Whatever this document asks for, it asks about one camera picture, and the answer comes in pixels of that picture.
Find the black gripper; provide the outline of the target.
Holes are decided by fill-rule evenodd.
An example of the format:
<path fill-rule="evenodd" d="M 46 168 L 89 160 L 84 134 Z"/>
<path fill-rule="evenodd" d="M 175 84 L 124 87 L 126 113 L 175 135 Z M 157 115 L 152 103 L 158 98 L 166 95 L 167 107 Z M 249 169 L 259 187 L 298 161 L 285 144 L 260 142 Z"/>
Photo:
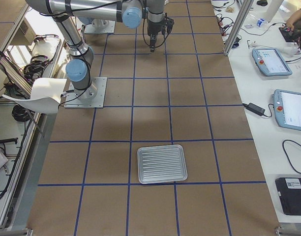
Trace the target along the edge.
<path fill-rule="evenodd" d="M 159 32 L 162 31 L 162 27 L 164 26 L 164 20 L 160 22 L 153 22 L 151 20 L 147 21 L 148 27 L 147 27 L 147 33 L 150 35 L 150 51 L 155 51 L 155 44 L 157 41 L 157 35 Z"/>

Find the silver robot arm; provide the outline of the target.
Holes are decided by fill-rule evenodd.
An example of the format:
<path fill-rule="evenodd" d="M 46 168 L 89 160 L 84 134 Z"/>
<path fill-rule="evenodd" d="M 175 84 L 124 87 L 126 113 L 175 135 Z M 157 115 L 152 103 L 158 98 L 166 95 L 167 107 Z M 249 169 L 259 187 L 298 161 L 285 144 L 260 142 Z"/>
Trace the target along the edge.
<path fill-rule="evenodd" d="M 51 17 L 69 46 L 71 61 L 66 73 L 79 100 L 92 100 L 97 94 L 90 69 L 93 50 L 86 44 L 72 22 L 72 17 L 109 20 L 137 28 L 148 23 L 150 50 L 154 51 L 158 33 L 167 26 L 163 0 L 29 0 L 27 4 L 41 15 Z"/>

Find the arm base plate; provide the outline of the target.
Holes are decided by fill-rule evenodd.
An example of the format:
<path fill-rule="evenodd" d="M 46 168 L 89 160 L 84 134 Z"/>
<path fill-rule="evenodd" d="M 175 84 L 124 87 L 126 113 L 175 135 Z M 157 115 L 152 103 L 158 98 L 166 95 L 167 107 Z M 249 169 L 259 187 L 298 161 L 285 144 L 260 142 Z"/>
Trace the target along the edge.
<path fill-rule="evenodd" d="M 104 106 L 105 92 L 107 87 L 107 77 L 92 77 L 91 86 L 81 94 L 80 91 L 71 92 L 67 94 L 64 107 L 67 109 L 102 109 Z"/>
<path fill-rule="evenodd" d="M 114 33 L 115 21 L 94 19 L 85 27 L 85 34 L 108 34 Z"/>

